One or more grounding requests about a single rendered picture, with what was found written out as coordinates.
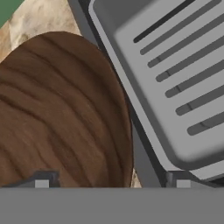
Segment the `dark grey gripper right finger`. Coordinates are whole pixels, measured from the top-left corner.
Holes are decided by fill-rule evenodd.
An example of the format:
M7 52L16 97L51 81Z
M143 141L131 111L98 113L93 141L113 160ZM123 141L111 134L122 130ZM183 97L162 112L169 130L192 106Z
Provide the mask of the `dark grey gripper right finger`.
M168 171L166 186L170 188L224 188L224 185L200 180L188 171Z

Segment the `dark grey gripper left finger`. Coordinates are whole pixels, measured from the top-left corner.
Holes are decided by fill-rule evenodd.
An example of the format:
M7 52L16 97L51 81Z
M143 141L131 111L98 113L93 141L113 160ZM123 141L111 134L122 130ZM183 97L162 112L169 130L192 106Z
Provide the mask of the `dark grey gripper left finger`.
M57 171L35 171L31 177L20 180L6 187L32 187L32 188L54 188L60 187L59 173Z

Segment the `brown wooden bowl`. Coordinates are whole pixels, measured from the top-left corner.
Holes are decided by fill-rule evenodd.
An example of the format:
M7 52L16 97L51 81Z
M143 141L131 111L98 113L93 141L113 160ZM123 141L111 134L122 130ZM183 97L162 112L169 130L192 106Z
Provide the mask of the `brown wooden bowl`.
M63 187L128 187L130 112L102 52L51 31L0 62L0 186L54 172Z

